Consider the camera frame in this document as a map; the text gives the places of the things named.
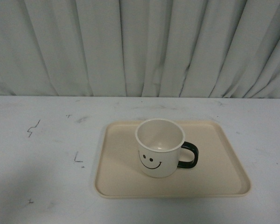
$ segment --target enamel mug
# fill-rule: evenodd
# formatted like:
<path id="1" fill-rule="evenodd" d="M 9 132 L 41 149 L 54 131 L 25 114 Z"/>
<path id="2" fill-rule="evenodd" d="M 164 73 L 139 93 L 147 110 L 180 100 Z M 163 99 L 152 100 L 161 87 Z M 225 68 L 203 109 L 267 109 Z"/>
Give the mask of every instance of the enamel mug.
<path id="1" fill-rule="evenodd" d="M 177 168 L 193 168 L 198 162 L 198 148 L 185 141 L 183 129 L 171 120 L 146 120 L 137 127 L 135 136 L 139 166 L 151 177 L 166 177 Z M 182 148 L 194 154 L 192 161 L 179 161 Z"/>

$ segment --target mug handle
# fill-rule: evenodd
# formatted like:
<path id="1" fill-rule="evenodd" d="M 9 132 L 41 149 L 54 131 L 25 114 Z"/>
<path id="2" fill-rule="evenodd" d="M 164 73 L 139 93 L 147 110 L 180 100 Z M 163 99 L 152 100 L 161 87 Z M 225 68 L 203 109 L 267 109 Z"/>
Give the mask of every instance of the mug handle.
<path id="1" fill-rule="evenodd" d="M 198 155 L 199 155 L 198 148 L 195 145 L 193 145 L 192 143 L 189 143 L 187 141 L 185 141 L 183 143 L 182 148 L 188 149 L 192 153 L 194 153 L 194 159 L 190 162 L 178 161 L 177 167 L 184 168 L 184 169 L 193 168 L 194 166 L 196 166 L 197 161 L 198 161 Z"/>

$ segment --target tray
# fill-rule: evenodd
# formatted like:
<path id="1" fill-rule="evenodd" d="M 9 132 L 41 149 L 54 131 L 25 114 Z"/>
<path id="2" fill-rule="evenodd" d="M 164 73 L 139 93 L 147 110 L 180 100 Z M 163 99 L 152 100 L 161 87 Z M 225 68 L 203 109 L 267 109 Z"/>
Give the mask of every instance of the tray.
<path id="1" fill-rule="evenodd" d="M 178 168 L 165 178 L 153 178 L 138 167 L 135 130 L 141 121 L 117 121 L 105 132 L 95 179 L 97 192 L 106 198 L 172 198 L 244 196 L 250 180 L 222 128 L 212 121 L 176 121 L 186 141 L 199 149 L 192 169 Z M 187 150 L 181 160 L 191 160 Z"/>

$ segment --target white table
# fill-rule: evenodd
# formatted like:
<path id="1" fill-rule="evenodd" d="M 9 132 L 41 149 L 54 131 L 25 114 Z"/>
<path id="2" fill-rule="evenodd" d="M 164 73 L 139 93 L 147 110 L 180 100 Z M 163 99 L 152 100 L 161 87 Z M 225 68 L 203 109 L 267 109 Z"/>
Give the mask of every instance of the white table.
<path id="1" fill-rule="evenodd" d="M 105 128 L 154 117 L 217 122 L 251 179 L 251 192 L 236 198 L 100 197 L 94 179 Z M 5 223 L 280 223 L 280 99 L 0 97 Z"/>

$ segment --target curtain fold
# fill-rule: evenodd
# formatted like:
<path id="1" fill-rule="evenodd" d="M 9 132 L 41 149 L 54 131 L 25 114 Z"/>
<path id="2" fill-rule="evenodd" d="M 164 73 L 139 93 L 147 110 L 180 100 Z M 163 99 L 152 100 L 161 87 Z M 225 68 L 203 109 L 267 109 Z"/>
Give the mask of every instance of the curtain fold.
<path id="1" fill-rule="evenodd" d="M 0 0 L 0 95 L 280 98 L 280 0 Z"/>

